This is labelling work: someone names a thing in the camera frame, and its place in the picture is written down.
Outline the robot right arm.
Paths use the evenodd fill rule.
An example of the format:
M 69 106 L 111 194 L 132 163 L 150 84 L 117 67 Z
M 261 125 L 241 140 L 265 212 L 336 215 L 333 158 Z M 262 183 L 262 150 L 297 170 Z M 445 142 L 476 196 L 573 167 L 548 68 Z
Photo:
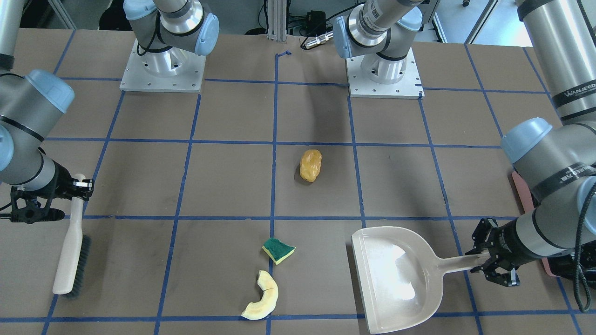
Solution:
M 213 51 L 219 19 L 199 0 L 124 0 L 123 14 L 137 40 L 137 55 L 175 55 L 177 51 L 206 56 Z M 11 186 L 1 218 L 11 222 L 53 222 L 64 212 L 54 199 L 87 201 L 93 180 L 72 177 L 40 149 L 64 115 L 75 92 L 62 79 L 34 69 L 25 76 L 12 72 L 14 48 L 23 14 L 23 0 L 1 2 L 1 182 Z

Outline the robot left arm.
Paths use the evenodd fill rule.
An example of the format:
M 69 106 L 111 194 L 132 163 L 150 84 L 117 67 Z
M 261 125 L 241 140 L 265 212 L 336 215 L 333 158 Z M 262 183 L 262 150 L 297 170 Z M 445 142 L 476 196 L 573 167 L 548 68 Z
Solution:
M 586 313 L 592 296 L 581 256 L 595 240 L 594 30 L 579 0 L 518 0 L 516 6 L 562 126 L 535 117 L 503 136 L 501 148 L 538 207 L 502 227 L 481 219 L 456 271 L 483 272 L 511 287 L 519 285 L 522 265 L 573 253 L 573 293 Z

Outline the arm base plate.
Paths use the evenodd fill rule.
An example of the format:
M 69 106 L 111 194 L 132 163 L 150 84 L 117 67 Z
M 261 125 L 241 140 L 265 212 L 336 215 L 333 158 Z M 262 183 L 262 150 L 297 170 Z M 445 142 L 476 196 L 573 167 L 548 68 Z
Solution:
M 138 55 L 135 40 L 119 88 L 145 93 L 200 93 L 206 56 L 173 47 L 162 53 Z
M 346 59 L 345 69 L 351 97 L 401 99 L 425 97 L 419 69 L 411 48 L 406 57 L 398 61 L 385 60 L 377 54 Z

